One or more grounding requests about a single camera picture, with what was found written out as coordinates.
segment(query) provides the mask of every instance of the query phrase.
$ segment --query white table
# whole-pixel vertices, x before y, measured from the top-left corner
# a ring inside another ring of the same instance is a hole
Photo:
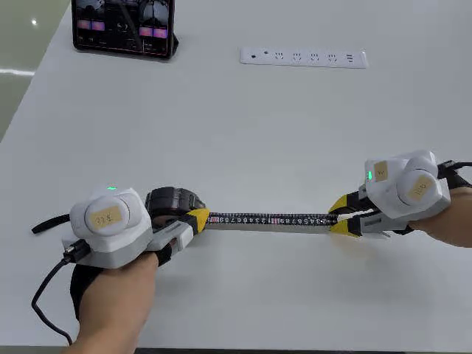
[[[30,300],[69,226],[29,230],[99,184],[143,198],[186,187],[219,212],[325,212],[368,157],[470,160],[471,12],[466,0],[178,0],[170,63],[76,52],[67,12],[0,145],[0,344],[64,343]],[[370,67],[244,66],[240,46],[365,49]],[[139,345],[471,351],[471,267],[472,251],[421,233],[208,231],[158,273]],[[71,269],[41,306],[75,333]]]

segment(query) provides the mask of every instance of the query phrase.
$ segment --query power strip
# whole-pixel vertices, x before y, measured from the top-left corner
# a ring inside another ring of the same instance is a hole
[[[315,66],[366,69],[366,52],[337,52],[320,49],[268,49],[244,47],[240,62],[257,65]]]

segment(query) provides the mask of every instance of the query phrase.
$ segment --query paper label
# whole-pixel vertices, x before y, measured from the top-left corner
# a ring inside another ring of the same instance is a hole
[[[380,161],[374,164],[375,181],[382,182],[388,179],[389,170],[386,161]]]
[[[420,201],[421,198],[434,185],[434,181],[426,176],[420,176],[416,180],[413,188],[408,192],[408,196],[414,201]]]
[[[123,218],[118,206],[111,206],[107,209],[93,212],[90,214],[91,224],[95,229],[103,229],[104,227],[119,223]]]

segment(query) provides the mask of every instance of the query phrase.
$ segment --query hand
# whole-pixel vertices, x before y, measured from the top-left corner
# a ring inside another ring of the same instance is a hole
[[[451,191],[451,205],[432,218],[412,221],[410,227],[453,246],[472,247],[472,188]]]
[[[80,332],[65,353],[133,353],[153,304],[158,264],[151,252],[100,273],[83,294]]]

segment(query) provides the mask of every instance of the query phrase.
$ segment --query tablet screen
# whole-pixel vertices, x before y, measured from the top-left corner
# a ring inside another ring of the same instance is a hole
[[[170,0],[74,0],[79,47],[152,55],[168,53]]]

